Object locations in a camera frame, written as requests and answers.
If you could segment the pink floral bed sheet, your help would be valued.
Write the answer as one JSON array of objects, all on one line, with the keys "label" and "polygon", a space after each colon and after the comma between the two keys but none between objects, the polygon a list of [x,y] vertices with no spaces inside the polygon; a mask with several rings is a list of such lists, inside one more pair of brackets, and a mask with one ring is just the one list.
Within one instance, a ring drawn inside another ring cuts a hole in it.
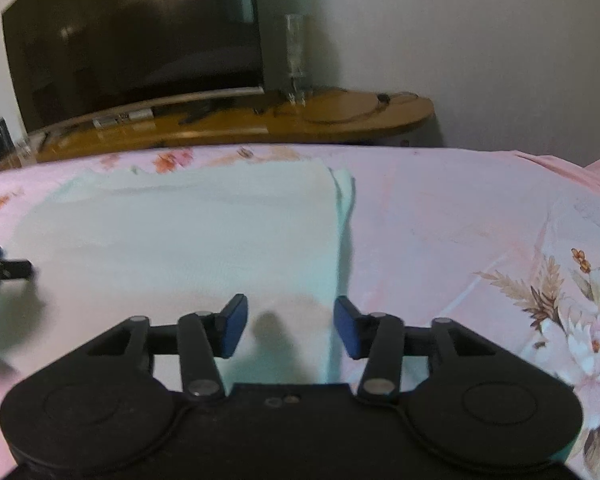
[{"label": "pink floral bed sheet", "polygon": [[[569,384],[584,425],[568,463],[600,479],[600,160],[579,167],[519,152],[230,146],[36,165],[0,173],[0,245],[85,171],[305,159],[346,170],[353,182],[336,297],[408,325],[452,318]],[[0,399],[26,375],[0,357]],[[0,475],[9,466],[0,439]]]}]

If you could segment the black flat screen television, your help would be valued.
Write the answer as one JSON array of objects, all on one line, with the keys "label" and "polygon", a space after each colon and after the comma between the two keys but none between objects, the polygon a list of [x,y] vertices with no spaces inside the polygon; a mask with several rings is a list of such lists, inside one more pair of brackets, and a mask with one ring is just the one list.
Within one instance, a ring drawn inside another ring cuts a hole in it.
[{"label": "black flat screen television", "polygon": [[27,132],[264,87],[257,0],[15,0],[2,23]]}]

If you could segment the silver set-top box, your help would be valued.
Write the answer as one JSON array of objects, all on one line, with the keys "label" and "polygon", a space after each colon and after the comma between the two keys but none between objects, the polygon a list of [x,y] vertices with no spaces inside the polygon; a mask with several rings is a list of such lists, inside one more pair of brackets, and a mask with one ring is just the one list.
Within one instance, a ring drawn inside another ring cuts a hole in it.
[{"label": "silver set-top box", "polygon": [[141,110],[132,110],[132,112],[96,117],[92,120],[92,124],[97,129],[106,129],[126,125],[130,122],[144,122],[153,119],[152,109],[142,108]]}]

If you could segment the white small cloth garment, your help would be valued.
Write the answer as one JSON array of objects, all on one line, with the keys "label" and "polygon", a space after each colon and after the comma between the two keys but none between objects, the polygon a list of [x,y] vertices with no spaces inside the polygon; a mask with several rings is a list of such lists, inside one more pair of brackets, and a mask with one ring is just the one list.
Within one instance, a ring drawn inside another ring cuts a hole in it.
[{"label": "white small cloth garment", "polygon": [[31,374],[133,315],[171,324],[243,294],[234,382],[331,382],[340,249],[353,200],[318,159],[150,174],[85,171],[3,240],[34,267],[0,292],[0,357]]}]

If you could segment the wooden tv stand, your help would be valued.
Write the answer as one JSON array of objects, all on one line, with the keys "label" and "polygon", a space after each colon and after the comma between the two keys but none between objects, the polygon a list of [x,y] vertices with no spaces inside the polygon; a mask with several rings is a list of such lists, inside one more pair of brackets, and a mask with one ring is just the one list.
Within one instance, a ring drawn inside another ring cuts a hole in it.
[{"label": "wooden tv stand", "polygon": [[0,171],[36,162],[158,148],[224,144],[357,144],[400,136],[434,116],[434,103],[411,92],[378,94],[326,89],[294,105],[275,93],[239,98],[197,119],[166,113],[144,122],[80,127],[35,136],[30,155],[8,155]]}]

